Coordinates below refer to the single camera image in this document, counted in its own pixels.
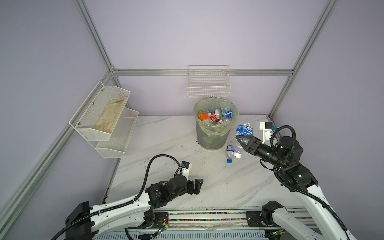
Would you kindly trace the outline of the small crushed bottle blue label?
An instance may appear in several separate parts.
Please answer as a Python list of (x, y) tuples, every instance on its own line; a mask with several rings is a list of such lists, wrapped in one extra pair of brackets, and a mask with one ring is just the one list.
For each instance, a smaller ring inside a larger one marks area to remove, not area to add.
[(253, 136), (254, 127), (250, 123), (241, 123), (237, 126), (235, 135), (237, 136)]

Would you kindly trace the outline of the small clear bottle blue white label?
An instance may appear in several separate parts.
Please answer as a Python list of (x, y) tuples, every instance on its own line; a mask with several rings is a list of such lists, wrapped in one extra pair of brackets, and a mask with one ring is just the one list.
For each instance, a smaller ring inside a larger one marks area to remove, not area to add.
[(227, 163), (231, 164), (234, 159), (242, 157), (242, 148), (237, 141), (229, 141), (226, 148)]

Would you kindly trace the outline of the red cap clear bottle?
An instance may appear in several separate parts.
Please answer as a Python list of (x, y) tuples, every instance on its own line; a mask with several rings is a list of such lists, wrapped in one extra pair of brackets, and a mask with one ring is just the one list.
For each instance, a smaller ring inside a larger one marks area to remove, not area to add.
[(210, 114), (210, 118), (214, 123), (217, 123), (222, 118), (222, 116), (222, 110), (220, 108), (213, 110)]

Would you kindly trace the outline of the orange NFC juice bottle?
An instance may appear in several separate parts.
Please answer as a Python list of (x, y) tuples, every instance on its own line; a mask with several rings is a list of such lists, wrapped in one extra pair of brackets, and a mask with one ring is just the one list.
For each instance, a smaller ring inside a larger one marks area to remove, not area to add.
[(197, 112), (197, 116), (198, 116), (198, 119), (201, 121), (201, 122), (210, 122), (211, 121), (211, 117), (205, 113), (204, 111), (202, 110), (199, 110)]

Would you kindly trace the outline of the clear bottle green neck label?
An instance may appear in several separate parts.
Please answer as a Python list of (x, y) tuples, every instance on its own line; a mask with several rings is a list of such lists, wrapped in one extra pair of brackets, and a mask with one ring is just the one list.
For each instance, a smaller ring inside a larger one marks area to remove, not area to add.
[(230, 123), (231, 120), (225, 116), (223, 116), (222, 118), (220, 118), (217, 122), (218, 125), (225, 125), (225, 124), (228, 124)]

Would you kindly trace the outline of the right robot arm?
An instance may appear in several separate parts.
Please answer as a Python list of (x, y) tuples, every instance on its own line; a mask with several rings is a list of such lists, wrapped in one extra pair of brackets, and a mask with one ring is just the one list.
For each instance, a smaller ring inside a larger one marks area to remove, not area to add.
[(330, 206), (311, 171), (299, 163), (304, 150), (297, 141), (295, 131), (291, 137), (281, 137), (276, 147), (268, 146), (253, 136), (237, 135), (236, 140), (245, 152), (273, 165), (276, 179), (300, 200), (322, 235), (315, 237), (314, 232), (311, 237), (311, 229), (288, 217), (286, 209), (276, 201), (263, 206), (262, 213), (267, 226), (276, 224), (302, 240), (357, 240)]

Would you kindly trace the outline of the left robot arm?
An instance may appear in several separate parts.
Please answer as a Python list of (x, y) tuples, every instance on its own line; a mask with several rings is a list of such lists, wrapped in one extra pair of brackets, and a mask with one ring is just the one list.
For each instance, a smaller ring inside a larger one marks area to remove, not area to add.
[(169, 181), (150, 185), (140, 197), (133, 196), (106, 205), (80, 203), (66, 219), (66, 240), (92, 240), (123, 228), (148, 228), (156, 219), (154, 209), (166, 206), (184, 194), (198, 195), (203, 179), (188, 180), (177, 174)]

